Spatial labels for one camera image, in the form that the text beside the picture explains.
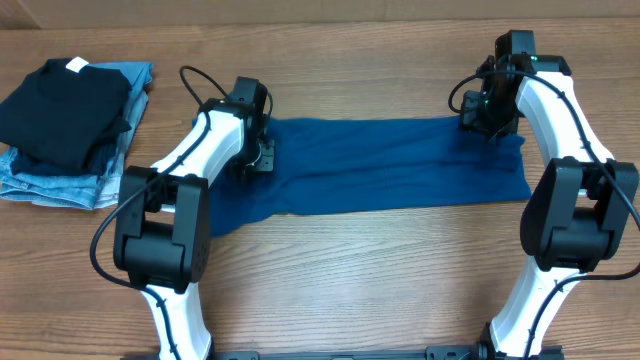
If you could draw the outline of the blue polo shirt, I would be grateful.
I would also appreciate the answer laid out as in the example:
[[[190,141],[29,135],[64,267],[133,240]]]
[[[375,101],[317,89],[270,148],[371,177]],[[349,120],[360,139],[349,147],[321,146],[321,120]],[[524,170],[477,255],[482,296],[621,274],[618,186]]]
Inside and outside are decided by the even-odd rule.
[[[526,201],[521,147],[460,129],[455,117],[392,120],[274,119],[272,172],[210,188],[211,234],[275,214],[326,215]]]

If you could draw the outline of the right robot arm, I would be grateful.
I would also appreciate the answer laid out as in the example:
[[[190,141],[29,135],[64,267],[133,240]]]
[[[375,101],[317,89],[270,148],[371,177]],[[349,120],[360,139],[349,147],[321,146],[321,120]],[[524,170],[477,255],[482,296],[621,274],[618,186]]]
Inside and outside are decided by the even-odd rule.
[[[429,359],[561,359],[544,335],[571,290],[597,281],[596,266],[616,253],[639,186],[634,164],[618,162],[592,131],[566,60],[539,55],[530,30],[510,30],[476,70],[478,91],[457,109],[462,129],[493,141],[526,118],[545,171],[520,222],[527,259],[501,311],[468,346],[431,346]]]

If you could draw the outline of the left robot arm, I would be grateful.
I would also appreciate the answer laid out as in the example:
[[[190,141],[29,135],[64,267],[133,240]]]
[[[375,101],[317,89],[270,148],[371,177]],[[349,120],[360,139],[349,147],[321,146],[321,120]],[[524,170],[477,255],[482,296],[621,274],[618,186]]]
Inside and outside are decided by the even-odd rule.
[[[270,98],[258,80],[237,78],[224,98],[200,105],[195,126],[171,153],[123,174],[113,259],[149,306],[159,359],[215,356],[199,294],[210,249],[209,188],[224,174],[243,182],[272,172]]]

